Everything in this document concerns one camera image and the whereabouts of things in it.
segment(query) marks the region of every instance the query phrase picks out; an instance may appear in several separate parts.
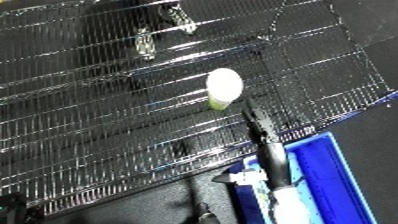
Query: white object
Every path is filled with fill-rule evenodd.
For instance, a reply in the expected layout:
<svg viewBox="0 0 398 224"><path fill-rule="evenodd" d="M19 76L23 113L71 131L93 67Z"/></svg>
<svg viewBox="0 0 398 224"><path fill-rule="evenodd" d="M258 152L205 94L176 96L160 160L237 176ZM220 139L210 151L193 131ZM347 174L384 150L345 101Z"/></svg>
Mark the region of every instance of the white object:
<svg viewBox="0 0 398 224"><path fill-rule="evenodd" d="M276 224L309 224L309 212L300 200L295 187L283 188L272 192L276 199L273 217Z"/></svg>
<svg viewBox="0 0 398 224"><path fill-rule="evenodd" d="M236 185L244 186L244 185L255 185L260 181L267 181L267 174L263 170L243 170L239 173L231 173L229 174L231 181L235 182Z"/></svg>
<svg viewBox="0 0 398 224"><path fill-rule="evenodd" d="M243 90L242 78L229 68L219 68L210 72L206 85L210 107L215 110L226 109Z"/></svg>

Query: blue tray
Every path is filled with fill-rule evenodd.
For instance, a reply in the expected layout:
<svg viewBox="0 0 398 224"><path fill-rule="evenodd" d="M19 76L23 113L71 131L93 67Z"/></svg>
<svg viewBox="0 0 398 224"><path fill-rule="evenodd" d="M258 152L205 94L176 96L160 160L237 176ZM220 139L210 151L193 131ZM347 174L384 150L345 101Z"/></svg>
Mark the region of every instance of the blue tray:
<svg viewBox="0 0 398 224"><path fill-rule="evenodd" d="M377 223L330 132L289 144L286 149L293 180L304 177L298 191L311 213L312 224ZM255 156L229 171L236 173L248 168L259 168ZM271 223L264 183L236 186L235 191L246 223Z"/></svg>

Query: wire shelf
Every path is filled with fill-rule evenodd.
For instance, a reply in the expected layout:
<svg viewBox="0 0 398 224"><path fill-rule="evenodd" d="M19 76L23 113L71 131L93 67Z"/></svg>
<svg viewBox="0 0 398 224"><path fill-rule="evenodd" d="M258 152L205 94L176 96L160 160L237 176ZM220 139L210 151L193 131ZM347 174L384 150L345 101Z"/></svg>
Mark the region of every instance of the wire shelf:
<svg viewBox="0 0 398 224"><path fill-rule="evenodd" d="M192 36L159 18L163 1L52 2L0 12L0 194L23 192L47 215L253 153L246 96L290 141L389 91L329 1L184 0ZM149 62L135 49L142 14ZM223 112L205 89L220 67L245 82Z"/></svg>

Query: robotic arm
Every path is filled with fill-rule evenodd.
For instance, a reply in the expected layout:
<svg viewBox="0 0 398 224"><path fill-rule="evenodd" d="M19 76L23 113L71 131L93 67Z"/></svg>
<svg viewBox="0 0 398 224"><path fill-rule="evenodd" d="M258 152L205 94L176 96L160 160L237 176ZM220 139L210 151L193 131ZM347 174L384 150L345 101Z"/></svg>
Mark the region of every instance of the robotic arm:
<svg viewBox="0 0 398 224"><path fill-rule="evenodd" d="M269 216L272 222L309 224L308 210L292 184L286 150L275 132L270 116L253 99L248 99L246 104L242 114L249 128L249 136L258 147L257 160L264 172L246 170L238 174L223 174L215 177L213 181L240 185L266 181L270 190Z"/></svg>

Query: wire rack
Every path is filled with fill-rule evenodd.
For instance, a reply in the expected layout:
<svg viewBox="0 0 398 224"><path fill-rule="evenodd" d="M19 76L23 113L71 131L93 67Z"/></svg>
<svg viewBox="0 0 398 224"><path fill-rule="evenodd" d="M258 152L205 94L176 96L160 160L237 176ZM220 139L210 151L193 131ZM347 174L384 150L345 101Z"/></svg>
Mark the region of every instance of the wire rack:
<svg viewBox="0 0 398 224"><path fill-rule="evenodd" d="M246 96L290 141L389 91L329 1L181 1L198 25L192 36L158 18L163 3L0 12L0 194L23 192L29 206L61 214L252 153ZM135 49L142 10L157 49L149 62ZM219 67L245 82L223 112L208 108L205 90Z"/></svg>

